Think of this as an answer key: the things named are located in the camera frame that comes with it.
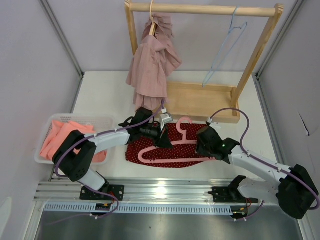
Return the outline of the pink hanger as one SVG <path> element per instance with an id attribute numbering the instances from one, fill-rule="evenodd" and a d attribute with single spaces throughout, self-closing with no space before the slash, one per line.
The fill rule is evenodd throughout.
<path id="1" fill-rule="evenodd" d="M 187 139 L 187 130 L 181 128 L 181 124 L 193 124 L 189 117 L 182 117 L 176 123 L 176 130 L 182 135 L 182 140 L 173 141 L 172 148 L 159 148 L 151 146 L 142 149 L 138 153 L 138 160 L 144 164 L 173 164 L 173 163 L 190 163 L 190 162 L 206 162 L 212 161 L 213 158 L 200 156 L 195 157 L 196 152 L 191 153 L 191 150 L 196 150 L 197 141 Z"/>

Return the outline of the red polka dot cloth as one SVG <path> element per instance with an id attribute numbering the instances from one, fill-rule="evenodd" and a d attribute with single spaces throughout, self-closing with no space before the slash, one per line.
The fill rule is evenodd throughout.
<path id="1" fill-rule="evenodd" d="M 196 133 L 205 124 L 196 124 L 183 121 L 180 123 L 180 129 L 186 133 L 183 135 L 178 131 L 175 123 L 169 123 L 168 137 L 171 142 L 188 140 L 196 141 Z M 153 141 L 146 137 L 141 137 L 139 140 L 128 145 L 125 160 L 149 167 L 155 168 L 187 168 L 204 162 L 204 156 L 196 153 L 196 144 L 177 144 L 172 148 L 157 148 L 153 147 L 152 150 L 146 150 L 153 147 Z"/>

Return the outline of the dusty pink pleated skirt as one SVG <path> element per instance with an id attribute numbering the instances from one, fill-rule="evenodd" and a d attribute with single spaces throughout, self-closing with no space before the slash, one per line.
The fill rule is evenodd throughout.
<path id="1" fill-rule="evenodd" d="M 134 88 L 133 104 L 136 110 L 143 107 L 153 111 L 162 100 L 166 100 L 167 77 L 182 64 L 172 41 L 171 16 L 167 13 L 152 16 L 155 34 L 150 35 L 152 22 L 147 22 L 126 79 L 126 83 Z"/>

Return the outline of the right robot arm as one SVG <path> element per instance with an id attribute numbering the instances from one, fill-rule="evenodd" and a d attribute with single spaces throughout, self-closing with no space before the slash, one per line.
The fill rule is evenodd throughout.
<path id="1" fill-rule="evenodd" d="M 290 167 L 255 156 L 231 138 L 221 139 L 217 131 L 205 126 L 197 134 L 196 151 L 203 156 L 245 169 L 260 180 L 238 176 L 228 189 L 234 202 L 254 198 L 277 204 L 288 216 L 301 220 L 307 211 L 320 207 L 319 191 L 301 165 Z"/>

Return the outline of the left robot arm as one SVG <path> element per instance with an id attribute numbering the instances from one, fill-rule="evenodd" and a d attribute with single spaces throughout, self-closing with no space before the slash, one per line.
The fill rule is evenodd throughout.
<path id="1" fill-rule="evenodd" d="M 141 107 L 134 116 L 115 129 L 97 135 L 85 135 L 73 130 L 53 155 L 52 161 L 56 169 L 61 170 L 72 182 L 81 183 L 97 200 L 103 200 L 108 196 L 110 184 L 91 169 L 94 156 L 113 147 L 132 144 L 141 137 L 151 139 L 155 147 L 171 149 L 173 145 L 166 124 L 172 120 L 172 115 L 165 108 L 161 109 L 159 120 L 156 121 L 151 110 Z"/>

